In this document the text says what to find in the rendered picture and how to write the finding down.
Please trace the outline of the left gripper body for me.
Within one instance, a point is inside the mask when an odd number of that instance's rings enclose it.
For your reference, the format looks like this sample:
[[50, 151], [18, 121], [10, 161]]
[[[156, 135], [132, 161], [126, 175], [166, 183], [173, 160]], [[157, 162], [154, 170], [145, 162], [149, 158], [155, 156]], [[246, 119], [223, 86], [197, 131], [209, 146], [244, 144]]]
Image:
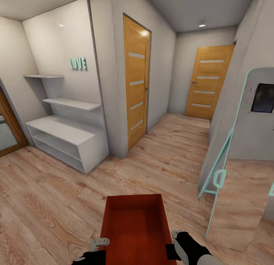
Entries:
[[92, 256], [94, 259], [94, 265], [105, 265], [106, 263], [106, 250], [100, 250], [97, 252], [85, 252], [83, 256]]

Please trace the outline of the storage box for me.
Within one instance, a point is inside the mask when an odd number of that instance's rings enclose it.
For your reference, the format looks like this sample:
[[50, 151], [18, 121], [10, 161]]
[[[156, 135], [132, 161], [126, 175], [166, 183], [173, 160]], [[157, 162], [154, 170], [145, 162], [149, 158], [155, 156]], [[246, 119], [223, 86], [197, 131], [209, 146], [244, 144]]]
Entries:
[[105, 265], [177, 265], [161, 194], [107, 196], [100, 238], [108, 238]]

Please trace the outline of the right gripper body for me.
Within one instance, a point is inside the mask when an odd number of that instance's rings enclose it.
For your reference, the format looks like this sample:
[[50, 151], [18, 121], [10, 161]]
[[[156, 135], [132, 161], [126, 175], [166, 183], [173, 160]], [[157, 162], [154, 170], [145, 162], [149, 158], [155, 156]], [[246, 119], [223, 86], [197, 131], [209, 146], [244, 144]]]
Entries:
[[167, 259], [168, 260], [182, 260], [175, 250], [174, 243], [166, 244], [166, 252], [167, 252]]

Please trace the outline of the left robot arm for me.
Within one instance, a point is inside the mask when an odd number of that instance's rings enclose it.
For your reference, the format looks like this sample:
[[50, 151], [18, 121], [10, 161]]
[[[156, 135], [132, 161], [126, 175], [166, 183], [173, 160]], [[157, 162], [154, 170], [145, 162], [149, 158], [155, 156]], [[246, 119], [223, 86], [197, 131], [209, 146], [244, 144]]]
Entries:
[[108, 246], [110, 240], [108, 238], [92, 239], [89, 252], [85, 252], [83, 256], [75, 259], [72, 265], [105, 265], [106, 250], [98, 250], [99, 246]]

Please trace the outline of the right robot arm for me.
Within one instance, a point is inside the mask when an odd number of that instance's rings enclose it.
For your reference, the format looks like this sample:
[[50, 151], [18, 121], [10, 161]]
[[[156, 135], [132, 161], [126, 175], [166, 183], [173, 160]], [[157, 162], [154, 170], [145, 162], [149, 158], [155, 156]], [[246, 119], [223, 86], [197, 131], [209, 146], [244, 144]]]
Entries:
[[166, 244], [168, 260], [182, 260], [185, 265], [224, 265], [186, 230], [173, 230], [172, 238], [174, 243]]

